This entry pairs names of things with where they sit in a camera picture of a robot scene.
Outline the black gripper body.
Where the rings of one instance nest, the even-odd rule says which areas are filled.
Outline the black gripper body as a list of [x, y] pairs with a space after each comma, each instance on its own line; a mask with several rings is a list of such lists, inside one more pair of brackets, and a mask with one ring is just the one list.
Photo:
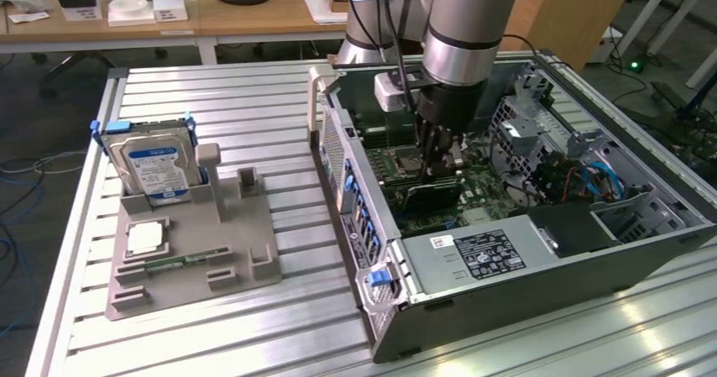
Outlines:
[[483, 83], [473, 86], [435, 84], [421, 89], [415, 125], [431, 124], [465, 130], [475, 118]]

